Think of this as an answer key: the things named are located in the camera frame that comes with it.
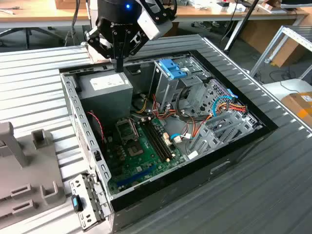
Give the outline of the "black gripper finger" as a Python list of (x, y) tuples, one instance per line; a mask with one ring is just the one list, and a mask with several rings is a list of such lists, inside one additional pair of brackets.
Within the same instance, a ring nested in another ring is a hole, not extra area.
[(123, 72), (124, 59), (128, 56), (134, 56), (148, 41), (148, 37), (142, 30), (134, 34), (133, 31), (126, 30), (123, 46), (121, 47), (121, 55), (119, 61), (119, 72)]
[(109, 60), (114, 67), (114, 70), (120, 72), (120, 48), (116, 41), (115, 31), (110, 31), (111, 36), (113, 36), (113, 42), (110, 43), (106, 38), (101, 38), (100, 31), (98, 27), (94, 27), (90, 32), (85, 33), (87, 44), (89, 47), (93, 48), (98, 54)]

